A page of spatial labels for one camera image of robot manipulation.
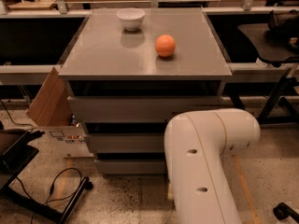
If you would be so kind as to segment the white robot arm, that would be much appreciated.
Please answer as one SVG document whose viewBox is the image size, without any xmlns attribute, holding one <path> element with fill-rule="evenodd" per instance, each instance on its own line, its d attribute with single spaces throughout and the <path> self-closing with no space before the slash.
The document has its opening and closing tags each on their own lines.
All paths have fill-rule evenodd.
<svg viewBox="0 0 299 224">
<path fill-rule="evenodd" d="M 260 136 L 256 118 L 235 108 L 186 112 L 168 122 L 164 153 L 178 224 L 242 224 L 221 156 L 251 148 Z"/>
</svg>

